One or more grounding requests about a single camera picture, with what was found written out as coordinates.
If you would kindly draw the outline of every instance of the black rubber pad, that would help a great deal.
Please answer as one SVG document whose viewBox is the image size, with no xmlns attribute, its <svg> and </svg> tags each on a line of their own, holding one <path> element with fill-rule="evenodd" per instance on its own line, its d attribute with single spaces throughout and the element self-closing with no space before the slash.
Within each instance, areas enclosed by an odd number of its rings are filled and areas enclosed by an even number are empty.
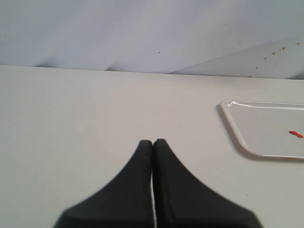
<svg viewBox="0 0 304 228">
<path fill-rule="evenodd" d="M 167 142 L 153 147 L 153 191 L 158 228 L 261 228 L 255 215 L 195 178 Z"/>
<path fill-rule="evenodd" d="M 55 228 L 152 228 L 152 143 L 140 141 L 120 173 L 103 189 L 63 212 Z"/>
</svg>

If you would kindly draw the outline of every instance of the white backdrop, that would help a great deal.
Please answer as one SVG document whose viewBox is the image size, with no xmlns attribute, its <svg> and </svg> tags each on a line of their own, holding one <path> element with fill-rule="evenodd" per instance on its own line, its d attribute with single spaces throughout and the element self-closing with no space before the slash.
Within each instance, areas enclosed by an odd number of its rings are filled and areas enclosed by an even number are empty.
<svg viewBox="0 0 304 228">
<path fill-rule="evenodd" d="M 301 78 L 303 10 L 303 0 L 2 0 L 0 64 Z"/>
</svg>

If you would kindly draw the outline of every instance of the red stain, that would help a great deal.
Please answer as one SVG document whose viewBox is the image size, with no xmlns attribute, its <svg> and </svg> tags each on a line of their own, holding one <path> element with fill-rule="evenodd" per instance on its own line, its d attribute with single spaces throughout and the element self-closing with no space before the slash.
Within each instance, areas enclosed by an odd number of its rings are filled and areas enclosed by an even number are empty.
<svg viewBox="0 0 304 228">
<path fill-rule="evenodd" d="M 295 131 L 289 131 L 290 134 L 297 136 L 298 138 L 304 138 L 304 136 L 302 136 L 301 134 L 299 134 L 298 132 Z"/>
</svg>

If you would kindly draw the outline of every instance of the white tabletop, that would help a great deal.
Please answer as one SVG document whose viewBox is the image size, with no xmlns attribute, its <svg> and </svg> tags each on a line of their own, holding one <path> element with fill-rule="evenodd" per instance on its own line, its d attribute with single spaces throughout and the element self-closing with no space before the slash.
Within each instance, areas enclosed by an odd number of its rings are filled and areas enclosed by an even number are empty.
<svg viewBox="0 0 304 228">
<path fill-rule="evenodd" d="M 242 156 L 216 109 L 229 99 L 304 103 L 303 91 L 299 80 L 0 66 L 0 227 L 52 227 L 141 139 L 157 138 L 265 228 L 303 227 L 304 163 Z"/>
</svg>

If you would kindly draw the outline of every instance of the red speck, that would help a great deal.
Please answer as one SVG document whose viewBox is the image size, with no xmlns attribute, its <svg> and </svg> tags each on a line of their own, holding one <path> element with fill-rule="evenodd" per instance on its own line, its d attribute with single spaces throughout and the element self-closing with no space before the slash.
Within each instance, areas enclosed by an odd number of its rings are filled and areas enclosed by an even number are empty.
<svg viewBox="0 0 304 228">
<path fill-rule="evenodd" d="M 298 138 L 304 138 L 304 136 L 302 136 L 301 134 L 299 134 L 298 132 L 295 131 L 289 131 L 290 134 L 297 136 Z"/>
</svg>

